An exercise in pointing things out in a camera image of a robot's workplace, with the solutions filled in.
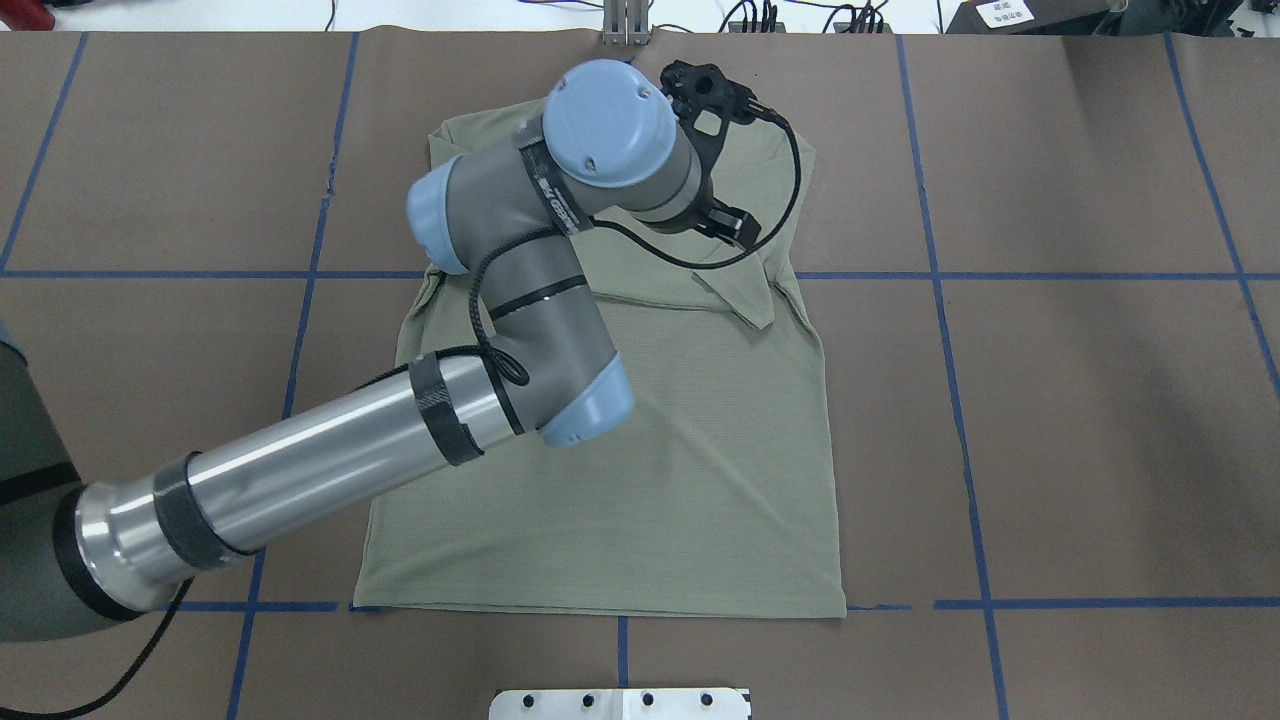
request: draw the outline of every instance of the white mounting plate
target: white mounting plate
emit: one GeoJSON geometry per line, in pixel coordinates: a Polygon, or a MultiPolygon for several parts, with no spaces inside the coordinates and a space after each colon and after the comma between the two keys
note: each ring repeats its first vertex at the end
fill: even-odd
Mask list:
{"type": "Polygon", "coordinates": [[[749,698],[733,688],[506,691],[493,698],[489,720],[750,720],[749,698]]]}

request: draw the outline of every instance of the fabric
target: fabric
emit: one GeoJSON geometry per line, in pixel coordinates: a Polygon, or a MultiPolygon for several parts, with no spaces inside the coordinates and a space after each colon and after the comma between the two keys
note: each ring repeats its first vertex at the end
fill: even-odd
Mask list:
{"type": "MultiPolygon", "coordinates": [[[[508,137],[540,102],[452,119],[431,161],[508,137]]],[[[803,190],[813,150],[801,141],[803,190]]],[[[733,126],[717,196],[768,231],[794,179],[783,133],[733,126]]],[[[357,605],[625,615],[842,618],[824,365],[788,260],[799,205],[756,256],[690,272],[626,238],[575,237],[636,393],[612,433],[571,450],[536,437],[374,501],[357,605]]],[[[659,236],[691,260],[735,252],[659,236]]],[[[474,341],[468,278],[429,268],[397,361],[474,341]]]]}

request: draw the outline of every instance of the white bracket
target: white bracket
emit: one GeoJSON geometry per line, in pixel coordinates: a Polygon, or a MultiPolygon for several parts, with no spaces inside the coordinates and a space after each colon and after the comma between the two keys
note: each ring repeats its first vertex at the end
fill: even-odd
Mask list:
{"type": "Polygon", "coordinates": [[[489,720],[751,720],[751,693],[733,688],[506,691],[489,720]]]}
{"type": "Polygon", "coordinates": [[[649,0],[603,0],[605,45],[649,45],[649,0]]]}

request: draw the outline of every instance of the white floor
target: white floor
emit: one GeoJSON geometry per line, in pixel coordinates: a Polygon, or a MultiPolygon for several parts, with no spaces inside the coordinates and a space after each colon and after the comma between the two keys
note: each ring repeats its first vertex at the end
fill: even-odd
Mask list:
{"type": "MultiPolygon", "coordinates": [[[[818,0],[824,4],[831,0],[818,0]]],[[[58,29],[84,31],[319,31],[329,19],[330,0],[96,0],[55,10],[58,29]]],[[[829,10],[782,0],[778,19],[787,32],[819,32],[829,10]]],[[[942,0],[950,22],[959,0],[942,0]]],[[[714,32],[733,5],[731,0],[654,0],[650,22],[676,23],[714,32]]],[[[1258,36],[1280,35],[1280,17],[1247,10],[1235,14],[1236,27],[1258,36]]],[[[936,33],[934,0],[890,0],[883,14],[899,33],[936,33]]],[[[393,24],[413,29],[562,29],[599,28],[600,10],[586,5],[517,0],[338,0],[335,29],[366,29],[393,24]]]]}

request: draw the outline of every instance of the robotic arm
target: robotic arm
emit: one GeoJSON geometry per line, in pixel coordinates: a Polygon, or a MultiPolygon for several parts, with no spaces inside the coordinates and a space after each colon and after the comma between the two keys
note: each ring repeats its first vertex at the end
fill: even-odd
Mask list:
{"type": "Polygon", "coordinates": [[[741,250],[736,259],[768,242],[786,215],[760,240],[749,213],[714,199],[710,169],[731,122],[778,124],[799,178],[795,136],[749,88],[680,61],[662,85],[625,63],[579,65],[511,142],[413,184],[419,242],[445,272],[474,277],[475,346],[417,357],[141,479],[81,483],[0,325],[0,642],[138,618],[204,570],[527,429],[570,447],[622,423],[635,400],[568,236],[621,206],[659,232],[718,237],[741,250]],[[718,135],[694,127],[704,111],[719,118],[718,135]]]}

